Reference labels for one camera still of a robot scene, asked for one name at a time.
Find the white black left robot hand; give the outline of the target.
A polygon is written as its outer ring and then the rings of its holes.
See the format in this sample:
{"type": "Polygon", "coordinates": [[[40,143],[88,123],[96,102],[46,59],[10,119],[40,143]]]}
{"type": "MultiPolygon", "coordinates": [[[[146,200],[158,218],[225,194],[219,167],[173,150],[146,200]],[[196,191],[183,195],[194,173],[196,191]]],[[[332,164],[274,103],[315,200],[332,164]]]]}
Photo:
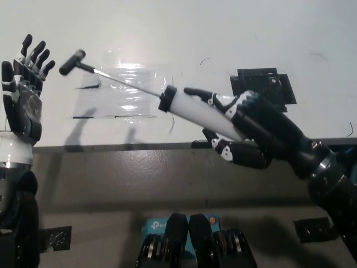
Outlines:
{"type": "Polygon", "coordinates": [[[11,131],[34,146],[42,135],[43,84],[55,67],[55,61],[44,62],[50,56],[46,42],[41,41],[32,51],[32,35],[28,34],[12,62],[2,62],[2,91],[6,119],[11,131]]]}

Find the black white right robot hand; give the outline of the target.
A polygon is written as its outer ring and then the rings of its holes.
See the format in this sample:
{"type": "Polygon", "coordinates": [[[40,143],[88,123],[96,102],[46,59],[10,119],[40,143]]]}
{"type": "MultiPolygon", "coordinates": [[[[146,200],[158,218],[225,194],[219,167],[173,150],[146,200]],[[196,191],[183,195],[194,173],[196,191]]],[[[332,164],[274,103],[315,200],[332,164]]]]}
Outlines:
{"type": "Polygon", "coordinates": [[[212,148],[225,161],[265,169],[273,159],[285,160],[299,178],[311,173],[312,161],[303,154],[309,139],[258,93],[248,90],[239,96],[224,96],[194,88],[185,88],[184,92],[200,97],[219,110],[245,138],[255,142],[255,145],[230,142],[209,129],[203,129],[212,148]]]}

